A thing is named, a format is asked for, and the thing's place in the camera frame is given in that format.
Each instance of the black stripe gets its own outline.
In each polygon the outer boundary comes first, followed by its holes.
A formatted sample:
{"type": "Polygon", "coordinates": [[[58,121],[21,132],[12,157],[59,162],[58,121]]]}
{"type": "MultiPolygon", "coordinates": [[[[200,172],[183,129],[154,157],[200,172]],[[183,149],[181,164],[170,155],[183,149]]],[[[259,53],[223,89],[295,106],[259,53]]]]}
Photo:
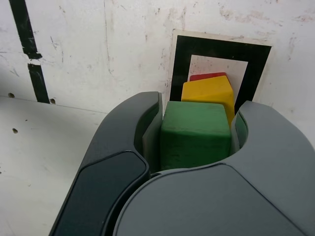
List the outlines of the black stripe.
{"type": "MultiPolygon", "coordinates": [[[[23,52],[29,59],[40,59],[25,0],[9,0],[23,52]]],[[[40,65],[28,64],[31,82],[38,102],[50,103],[40,65]]]]}
{"type": "Polygon", "coordinates": [[[41,54],[37,52],[33,30],[30,23],[29,13],[25,0],[9,0],[16,28],[22,43],[23,52],[29,59],[40,59],[41,54]]]}
{"type": "Polygon", "coordinates": [[[181,101],[183,84],[188,79],[191,55],[247,61],[235,102],[236,113],[245,101],[252,101],[270,49],[270,46],[178,35],[170,100],[181,101]]]}
{"type": "Polygon", "coordinates": [[[40,65],[28,64],[31,82],[38,102],[49,103],[43,72],[40,65]]]}

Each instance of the wooden block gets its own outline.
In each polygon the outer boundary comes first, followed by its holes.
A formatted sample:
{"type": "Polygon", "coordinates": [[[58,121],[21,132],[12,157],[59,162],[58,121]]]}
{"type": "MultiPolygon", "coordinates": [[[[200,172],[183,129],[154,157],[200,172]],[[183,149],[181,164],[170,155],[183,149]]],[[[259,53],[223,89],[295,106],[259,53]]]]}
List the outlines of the wooden block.
{"type": "Polygon", "coordinates": [[[225,108],[229,125],[234,118],[233,90],[226,76],[184,83],[182,101],[219,103],[225,108]]]}
{"type": "Polygon", "coordinates": [[[218,72],[218,73],[210,73],[210,74],[202,74],[202,75],[191,75],[189,81],[196,81],[196,80],[204,80],[210,79],[217,76],[227,76],[225,72],[218,72]]]}
{"type": "Polygon", "coordinates": [[[167,104],[160,135],[161,169],[191,168],[228,157],[231,134],[221,104],[167,104]]]}

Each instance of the red block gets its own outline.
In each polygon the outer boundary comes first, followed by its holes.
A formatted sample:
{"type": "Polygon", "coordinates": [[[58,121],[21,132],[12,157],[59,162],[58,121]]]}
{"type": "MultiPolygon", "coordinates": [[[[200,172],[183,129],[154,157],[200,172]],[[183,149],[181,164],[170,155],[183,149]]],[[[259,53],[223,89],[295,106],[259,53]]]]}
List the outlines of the red block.
{"type": "Polygon", "coordinates": [[[218,73],[210,73],[210,74],[203,74],[203,75],[191,75],[189,78],[189,81],[196,81],[196,80],[203,80],[203,79],[209,79],[217,76],[223,76],[226,75],[225,72],[218,72],[218,73]]]}

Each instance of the green block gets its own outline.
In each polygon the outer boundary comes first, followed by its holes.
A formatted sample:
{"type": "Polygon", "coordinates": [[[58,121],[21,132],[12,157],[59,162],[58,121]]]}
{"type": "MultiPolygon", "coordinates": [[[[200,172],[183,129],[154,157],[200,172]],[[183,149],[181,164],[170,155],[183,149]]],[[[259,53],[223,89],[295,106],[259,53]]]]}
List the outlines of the green block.
{"type": "Polygon", "coordinates": [[[224,106],[214,103],[167,103],[160,135],[162,170],[191,168],[229,155],[231,132],[224,106]]]}

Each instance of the white wall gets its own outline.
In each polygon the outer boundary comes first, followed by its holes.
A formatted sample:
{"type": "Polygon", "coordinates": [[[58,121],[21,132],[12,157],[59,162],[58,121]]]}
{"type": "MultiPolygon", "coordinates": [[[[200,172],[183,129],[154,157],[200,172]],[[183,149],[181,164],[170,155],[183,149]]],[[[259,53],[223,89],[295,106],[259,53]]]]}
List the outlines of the white wall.
{"type": "Polygon", "coordinates": [[[106,114],[7,97],[0,114],[0,236],[47,236],[106,114]]]}
{"type": "MultiPolygon", "coordinates": [[[[109,112],[140,91],[166,94],[172,31],[180,29],[267,40],[273,57],[256,100],[298,125],[314,117],[312,0],[26,3],[48,95],[59,105],[109,112]]],[[[0,95],[35,100],[7,0],[0,11],[0,95]]]]}

